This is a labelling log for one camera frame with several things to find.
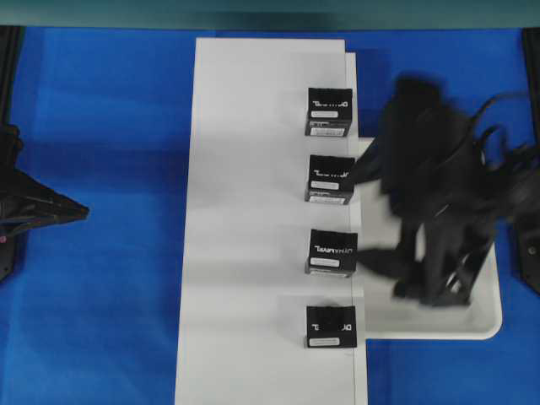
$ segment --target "product box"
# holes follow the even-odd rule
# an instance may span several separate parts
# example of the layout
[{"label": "product box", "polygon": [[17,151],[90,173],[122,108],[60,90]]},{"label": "product box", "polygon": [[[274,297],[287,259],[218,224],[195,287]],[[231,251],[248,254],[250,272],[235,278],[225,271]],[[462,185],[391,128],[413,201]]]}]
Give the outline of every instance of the product box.
[{"label": "product box", "polygon": [[352,121],[351,89],[308,89],[306,136],[346,137]]},{"label": "product box", "polygon": [[308,306],[308,348],[356,348],[356,312],[353,306]]},{"label": "product box", "polygon": [[354,158],[310,156],[305,200],[310,203],[348,204],[354,193],[353,184],[343,184],[354,165]]},{"label": "product box", "polygon": [[358,234],[311,230],[308,274],[350,277],[356,271]]}]

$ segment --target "box label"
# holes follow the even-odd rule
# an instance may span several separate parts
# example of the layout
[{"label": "box label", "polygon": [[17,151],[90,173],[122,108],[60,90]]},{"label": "box label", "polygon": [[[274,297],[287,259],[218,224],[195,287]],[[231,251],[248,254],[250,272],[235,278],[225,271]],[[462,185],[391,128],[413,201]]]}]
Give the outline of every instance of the box label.
[{"label": "box label", "polygon": [[333,276],[333,277],[341,277],[341,278],[346,278],[348,276],[348,274],[336,273],[331,270],[310,270],[310,274],[319,274],[321,276]]},{"label": "box label", "polygon": [[339,346],[339,337],[312,338],[310,346]]},{"label": "box label", "polygon": [[339,204],[345,203],[345,198],[311,196],[310,203]]},{"label": "box label", "polygon": [[337,111],[312,111],[311,118],[338,118]]},{"label": "box label", "polygon": [[331,181],[312,181],[313,188],[324,188],[325,190],[339,190],[339,184]]},{"label": "box label", "polygon": [[310,264],[313,266],[339,267],[339,260],[325,259],[323,257],[312,257],[310,259]]},{"label": "box label", "polygon": [[345,128],[317,128],[311,129],[312,137],[342,137],[345,133]]}]

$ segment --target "white platform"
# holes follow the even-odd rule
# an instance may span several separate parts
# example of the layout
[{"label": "white platform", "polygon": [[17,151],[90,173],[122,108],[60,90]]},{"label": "white platform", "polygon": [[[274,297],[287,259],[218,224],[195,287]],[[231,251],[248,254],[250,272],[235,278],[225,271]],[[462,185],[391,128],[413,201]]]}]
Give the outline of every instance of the white platform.
[{"label": "white platform", "polygon": [[[360,156],[370,144],[355,147]],[[361,201],[361,246],[394,246],[399,222],[388,213],[379,182],[357,186],[353,205]],[[419,254],[423,254],[423,243]],[[406,300],[392,299],[394,282],[375,276],[359,265],[364,275],[366,337],[377,339],[472,339],[491,338],[502,324],[499,277],[494,249],[488,255],[472,291],[471,306],[433,309]]]},{"label": "white platform", "polygon": [[[307,89],[347,66],[342,40],[197,40],[176,404],[367,403],[361,276],[304,273],[311,228],[350,230],[304,202],[309,155],[348,153],[304,136]],[[307,305],[351,304],[357,349],[304,348]]]}]

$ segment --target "black cable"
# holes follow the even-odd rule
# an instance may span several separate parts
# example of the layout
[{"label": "black cable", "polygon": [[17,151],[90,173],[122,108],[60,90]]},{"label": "black cable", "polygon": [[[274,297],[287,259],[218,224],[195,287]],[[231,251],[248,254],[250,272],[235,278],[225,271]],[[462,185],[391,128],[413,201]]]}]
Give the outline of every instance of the black cable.
[{"label": "black cable", "polygon": [[486,142],[488,142],[488,138],[499,130],[504,131],[505,132],[504,137],[506,137],[506,130],[502,125],[500,124],[492,125],[491,127],[487,128],[484,132],[482,132],[480,139],[477,141],[478,148],[480,150],[483,150],[483,147],[486,145]]},{"label": "black cable", "polygon": [[467,126],[467,130],[465,131],[465,135],[460,140],[459,144],[452,150],[452,152],[444,159],[442,162],[440,162],[436,168],[440,168],[443,165],[446,165],[448,162],[450,162],[452,159],[454,159],[457,155],[457,153],[463,148],[463,146],[468,142],[470,137],[473,135],[474,128],[477,126],[478,121],[480,121],[480,118],[482,118],[482,115],[484,112],[493,104],[501,101],[501,100],[508,100],[508,99],[516,99],[516,98],[522,98],[522,97],[528,97],[528,92],[522,92],[522,91],[516,91],[516,92],[510,92],[510,93],[501,93],[494,95],[493,97],[490,97],[486,102],[482,104],[482,106],[477,110],[477,112],[471,117],[469,120],[469,125]]}]

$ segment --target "white tray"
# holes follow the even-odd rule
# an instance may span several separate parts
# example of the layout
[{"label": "white tray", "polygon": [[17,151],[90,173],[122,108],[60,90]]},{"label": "white tray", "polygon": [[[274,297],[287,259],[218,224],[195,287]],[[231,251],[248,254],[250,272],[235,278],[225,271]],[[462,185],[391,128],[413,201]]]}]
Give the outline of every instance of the white tray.
[{"label": "white tray", "polygon": [[[371,139],[357,143],[360,156]],[[361,202],[361,219],[358,209]],[[394,246],[399,221],[388,212],[379,182],[357,186],[351,221],[361,221],[360,246]],[[423,243],[420,243],[420,254]],[[394,300],[394,282],[376,276],[359,265],[364,277],[366,337],[373,339],[471,339],[491,338],[502,324],[499,278],[494,249],[488,255],[472,291],[468,308],[433,309],[406,300]]]}]

